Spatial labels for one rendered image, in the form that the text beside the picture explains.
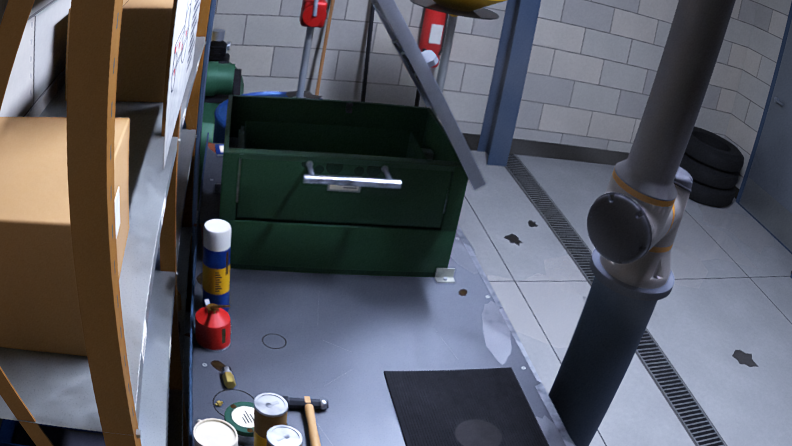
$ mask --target hammer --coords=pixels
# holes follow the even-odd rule
[[[329,405],[327,400],[313,398],[306,396],[304,398],[290,398],[284,396],[283,398],[289,403],[289,410],[302,410],[305,409],[305,419],[308,421],[308,439],[311,446],[322,446],[319,441],[319,431],[316,428],[316,412],[324,412]]]

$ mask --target tire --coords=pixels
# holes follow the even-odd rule
[[[707,185],[693,181],[693,191],[690,192],[690,199],[696,203],[715,208],[725,208],[732,204],[737,196],[737,188],[715,189]]]
[[[739,174],[745,157],[734,144],[698,127],[693,128],[685,154],[714,169]]]
[[[682,158],[681,167],[693,176],[693,181],[697,181],[705,186],[714,187],[715,189],[731,189],[737,185],[737,180],[740,178],[736,173],[728,173],[714,169],[701,164],[687,155]]]

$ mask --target whiteboard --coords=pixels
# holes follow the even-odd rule
[[[201,0],[176,0],[170,71],[168,73],[168,97],[165,102],[165,126],[162,129],[165,137],[163,165],[168,159],[170,140],[179,120],[179,107],[182,105],[187,83],[190,80],[200,10]]]

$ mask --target green toolbox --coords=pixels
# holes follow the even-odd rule
[[[467,176],[427,108],[229,100],[220,218],[236,268],[434,276]]]

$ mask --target blue column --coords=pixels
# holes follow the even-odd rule
[[[509,158],[538,17],[539,0],[509,0],[506,4],[478,146],[487,152],[487,164],[505,166]]]

